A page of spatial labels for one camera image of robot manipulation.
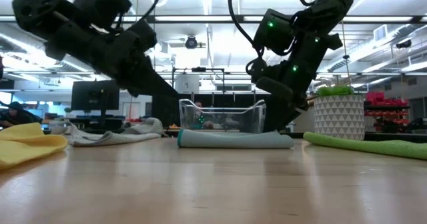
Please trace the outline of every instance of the transparent plastic bin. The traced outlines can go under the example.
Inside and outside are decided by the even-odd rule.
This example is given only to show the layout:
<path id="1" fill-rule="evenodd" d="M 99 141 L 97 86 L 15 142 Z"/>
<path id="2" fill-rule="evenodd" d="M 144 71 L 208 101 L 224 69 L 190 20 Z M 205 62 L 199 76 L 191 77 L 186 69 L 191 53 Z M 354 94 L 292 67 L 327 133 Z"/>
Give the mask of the transparent plastic bin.
<path id="1" fill-rule="evenodd" d="M 266 118 L 266 104 L 258 101 L 248 108 L 199 108 L 189 99 L 181 99 L 179 117 L 182 129 L 261 133 Z"/>

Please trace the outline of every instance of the wooden table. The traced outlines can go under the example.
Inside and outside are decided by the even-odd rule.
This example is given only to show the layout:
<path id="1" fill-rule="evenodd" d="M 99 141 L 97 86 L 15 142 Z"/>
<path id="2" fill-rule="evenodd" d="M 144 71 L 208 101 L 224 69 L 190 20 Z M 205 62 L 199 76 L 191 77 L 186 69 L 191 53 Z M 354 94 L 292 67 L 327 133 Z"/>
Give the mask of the wooden table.
<path id="1" fill-rule="evenodd" d="M 68 148 L 0 174 L 1 224 L 426 223 L 427 162 L 296 141 Z"/>

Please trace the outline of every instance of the white geometric pot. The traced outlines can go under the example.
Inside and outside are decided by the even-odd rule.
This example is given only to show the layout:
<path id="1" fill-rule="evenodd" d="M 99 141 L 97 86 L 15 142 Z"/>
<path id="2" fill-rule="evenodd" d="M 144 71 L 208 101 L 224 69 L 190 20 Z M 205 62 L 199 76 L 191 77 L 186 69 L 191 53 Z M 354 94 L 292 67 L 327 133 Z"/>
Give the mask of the white geometric pot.
<path id="1" fill-rule="evenodd" d="M 314 100 L 314 131 L 343 139 L 365 138 L 361 95 L 335 95 Z"/>

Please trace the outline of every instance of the gray cloth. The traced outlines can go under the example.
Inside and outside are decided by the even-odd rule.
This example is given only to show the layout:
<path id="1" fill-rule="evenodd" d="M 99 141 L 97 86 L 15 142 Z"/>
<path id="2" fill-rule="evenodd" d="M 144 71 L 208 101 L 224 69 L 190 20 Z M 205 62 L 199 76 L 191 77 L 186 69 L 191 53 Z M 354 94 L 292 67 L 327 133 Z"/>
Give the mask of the gray cloth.
<path id="1" fill-rule="evenodd" d="M 163 126 L 161 121 L 155 118 L 147 119 L 142 125 L 136 125 L 126 129 L 123 133 L 107 131 L 103 135 L 90 134 L 80 131 L 72 123 L 64 123 L 65 127 L 54 127 L 51 134 L 63 135 L 68 144 L 76 147 L 96 147 L 102 145 L 117 145 L 133 143 L 161 137 Z"/>

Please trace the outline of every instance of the green cloth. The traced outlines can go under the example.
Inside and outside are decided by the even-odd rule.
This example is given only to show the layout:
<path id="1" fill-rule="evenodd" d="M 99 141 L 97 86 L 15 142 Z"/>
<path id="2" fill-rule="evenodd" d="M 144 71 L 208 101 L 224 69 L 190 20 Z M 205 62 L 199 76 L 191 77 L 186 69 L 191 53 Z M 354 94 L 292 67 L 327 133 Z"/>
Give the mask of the green cloth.
<path id="1" fill-rule="evenodd" d="M 427 160 L 427 145 L 408 141 L 356 141 L 306 132 L 304 139 L 314 145 L 364 151 L 396 157 Z"/>
<path id="2" fill-rule="evenodd" d="M 351 87 L 320 87 L 317 91 L 320 97 L 331 95 L 353 95 L 354 90 Z"/>

